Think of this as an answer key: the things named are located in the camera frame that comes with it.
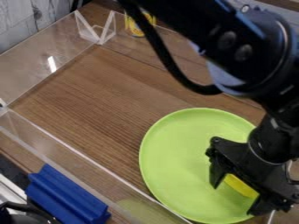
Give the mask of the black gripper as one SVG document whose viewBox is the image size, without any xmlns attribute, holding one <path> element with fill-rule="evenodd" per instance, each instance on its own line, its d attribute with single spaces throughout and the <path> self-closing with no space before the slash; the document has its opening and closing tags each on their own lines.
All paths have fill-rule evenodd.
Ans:
<svg viewBox="0 0 299 224">
<path fill-rule="evenodd" d="M 299 181 L 289 178 L 285 163 L 266 162 L 246 143 L 214 136 L 205 150 L 209 158 L 209 184 L 216 189 L 228 174 L 234 175 L 258 193 L 246 214 L 288 212 L 299 204 Z"/>
</svg>

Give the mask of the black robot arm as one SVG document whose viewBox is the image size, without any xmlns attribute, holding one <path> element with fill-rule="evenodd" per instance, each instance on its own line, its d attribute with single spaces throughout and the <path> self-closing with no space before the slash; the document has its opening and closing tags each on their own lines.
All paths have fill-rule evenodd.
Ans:
<svg viewBox="0 0 299 224">
<path fill-rule="evenodd" d="M 299 180 L 286 164 L 299 159 L 299 36 L 285 19 L 269 10 L 226 0 L 117 0 L 144 32 L 164 67 L 181 85 L 201 95 L 245 97 L 265 111 L 246 142 L 209 140 L 209 183 L 229 174 L 257 197 L 246 210 L 261 215 L 289 211 L 299 204 Z M 146 16 L 153 15 L 193 44 L 220 73 L 200 85 L 181 72 Z"/>
</svg>

